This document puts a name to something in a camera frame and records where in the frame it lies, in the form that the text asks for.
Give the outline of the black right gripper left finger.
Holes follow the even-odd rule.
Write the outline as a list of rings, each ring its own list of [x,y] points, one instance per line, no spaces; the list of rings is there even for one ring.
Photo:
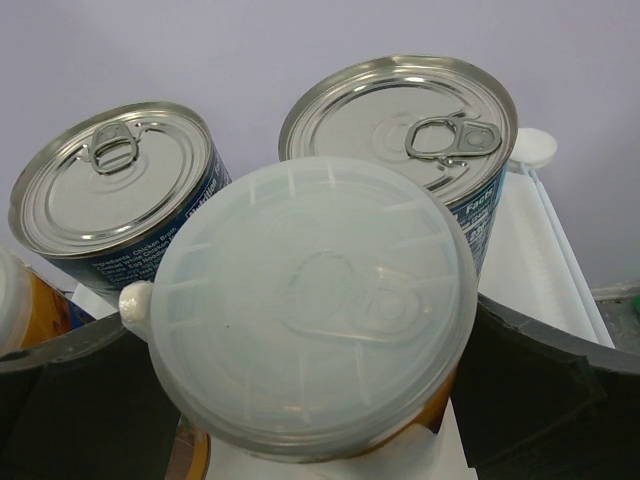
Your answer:
[[[178,419],[117,314],[1,358],[4,479],[162,479]]]

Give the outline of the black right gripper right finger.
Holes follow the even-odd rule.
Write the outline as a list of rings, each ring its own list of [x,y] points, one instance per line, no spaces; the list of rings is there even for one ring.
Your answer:
[[[485,296],[452,403],[481,479],[636,479],[639,358]]]

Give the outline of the tall blue can white lid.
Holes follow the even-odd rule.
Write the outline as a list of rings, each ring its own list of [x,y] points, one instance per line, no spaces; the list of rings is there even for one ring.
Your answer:
[[[95,321],[1,247],[1,355],[30,348]]]

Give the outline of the blue soup can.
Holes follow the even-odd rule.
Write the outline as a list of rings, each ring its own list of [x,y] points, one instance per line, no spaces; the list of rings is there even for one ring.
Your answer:
[[[517,133],[515,103],[486,71],[456,58],[392,55],[310,88],[284,120],[278,154],[358,158],[408,177],[452,212],[480,268]]]
[[[16,240],[108,304],[154,279],[177,231],[231,177],[192,109],[152,101],[69,128],[16,181]]]

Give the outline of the tall orange can white lid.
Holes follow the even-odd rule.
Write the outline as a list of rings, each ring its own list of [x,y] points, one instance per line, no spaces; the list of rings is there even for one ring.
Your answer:
[[[478,278],[451,212],[373,163],[313,157],[234,181],[120,293],[213,479],[429,479]]]

